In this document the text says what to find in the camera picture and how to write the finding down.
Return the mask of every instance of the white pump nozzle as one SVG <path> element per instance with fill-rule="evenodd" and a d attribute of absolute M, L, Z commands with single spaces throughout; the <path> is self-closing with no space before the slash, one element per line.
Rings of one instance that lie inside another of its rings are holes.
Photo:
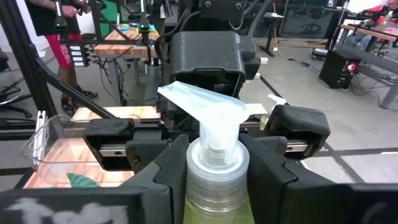
<path fill-rule="evenodd" d="M 228 160 L 239 125 L 250 115 L 242 101 L 182 82 L 159 87 L 158 92 L 200 122 L 200 142 L 210 150 L 210 157 Z"/>

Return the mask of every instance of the red shorts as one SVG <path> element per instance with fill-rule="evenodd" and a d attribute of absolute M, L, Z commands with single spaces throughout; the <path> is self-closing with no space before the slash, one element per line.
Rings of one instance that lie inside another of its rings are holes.
<path fill-rule="evenodd" d="M 70 34 L 68 37 L 70 40 L 81 40 L 80 34 Z M 49 42 L 60 68 L 72 68 L 73 63 L 70 59 L 69 48 L 66 44 L 60 43 L 60 36 L 58 34 L 46 35 L 45 38 Z"/>

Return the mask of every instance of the screw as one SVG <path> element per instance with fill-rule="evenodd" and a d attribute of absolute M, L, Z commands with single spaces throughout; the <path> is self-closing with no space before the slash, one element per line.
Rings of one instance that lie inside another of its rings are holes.
<path fill-rule="evenodd" d="M 236 3 L 235 4 L 235 9 L 239 10 L 242 8 L 242 4 L 241 3 Z"/>
<path fill-rule="evenodd" d="M 205 7 L 210 8 L 211 6 L 211 1 L 205 1 Z"/>

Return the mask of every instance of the clear plastic container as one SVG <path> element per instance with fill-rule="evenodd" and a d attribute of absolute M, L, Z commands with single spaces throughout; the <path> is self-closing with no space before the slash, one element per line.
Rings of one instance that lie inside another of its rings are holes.
<path fill-rule="evenodd" d="M 54 116 L 22 147 L 21 154 L 32 162 L 43 182 L 67 186 L 68 173 L 87 176 L 86 167 L 101 169 L 82 138 L 87 124 L 65 115 Z"/>

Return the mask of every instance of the computer tower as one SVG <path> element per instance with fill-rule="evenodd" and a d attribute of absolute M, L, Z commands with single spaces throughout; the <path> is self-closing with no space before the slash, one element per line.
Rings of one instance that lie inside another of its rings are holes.
<path fill-rule="evenodd" d="M 329 50 L 319 74 L 330 88 L 347 89 L 361 59 L 339 50 Z"/>

